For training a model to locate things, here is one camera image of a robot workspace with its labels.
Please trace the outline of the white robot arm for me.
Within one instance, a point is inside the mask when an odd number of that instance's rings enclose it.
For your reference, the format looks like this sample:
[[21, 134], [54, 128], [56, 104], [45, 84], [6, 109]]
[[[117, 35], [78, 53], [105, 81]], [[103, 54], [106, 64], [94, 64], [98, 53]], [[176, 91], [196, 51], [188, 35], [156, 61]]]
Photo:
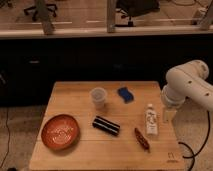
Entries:
[[206, 81], [208, 76], [209, 67], [202, 60], [192, 60], [167, 71], [167, 84], [161, 91], [164, 122], [173, 119], [186, 98], [213, 112], [213, 85]]

